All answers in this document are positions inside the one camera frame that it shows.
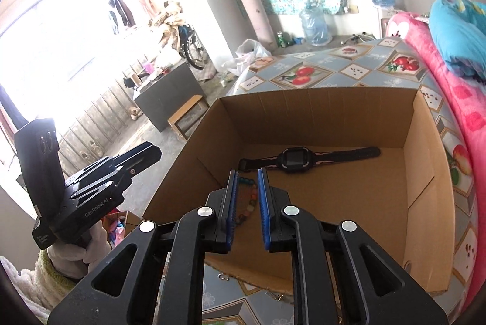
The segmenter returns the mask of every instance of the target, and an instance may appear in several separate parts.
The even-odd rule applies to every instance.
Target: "smartwatch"
[[[307,147],[292,147],[270,158],[240,159],[238,169],[248,172],[260,168],[278,168],[286,173],[293,173],[307,171],[315,165],[359,161],[376,158],[380,154],[381,151],[378,147],[366,147],[349,151],[330,151],[327,153],[313,153]]]

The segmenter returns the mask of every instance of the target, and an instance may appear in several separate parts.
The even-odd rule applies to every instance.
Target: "fruit patterned tablecloth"
[[[450,286],[433,297],[452,322],[466,299],[476,259],[476,191],[456,120],[415,51],[400,38],[390,37],[339,49],[263,58],[239,77],[230,95],[338,86],[417,88],[430,107],[449,160],[456,210],[456,252]],[[294,325],[292,297],[261,290],[206,266],[203,323]]]

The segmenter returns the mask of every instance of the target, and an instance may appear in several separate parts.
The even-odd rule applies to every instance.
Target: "wheel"
[[[202,70],[206,66],[207,53],[196,32],[191,33],[184,43],[184,54],[187,61],[196,69]]]

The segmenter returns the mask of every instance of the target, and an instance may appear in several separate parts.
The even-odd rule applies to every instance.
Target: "beaded bracelet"
[[[251,178],[246,178],[246,177],[240,177],[238,179],[238,182],[241,184],[249,185],[251,186],[251,196],[250,196],[250,202],[248,206],[246,207],[246,210],[237,216],[236,218],[236,226],[241,225],[243,222],[246,221],[246,219],[253,213],[255,210],[255,206],[257,205],[257,199],[258,199],[258,190],[257,190],[257,184],[255,181]]]

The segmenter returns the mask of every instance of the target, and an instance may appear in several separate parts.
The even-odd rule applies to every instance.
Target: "pink blanket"
[[[486,280],[486,86],[459,78],[447,70],[427,24],[418,15],[400,13],[388,25],[387,36],[402,37],[417,50],[444,92],[465,138],[476,180],[478,252],[464,308]]]

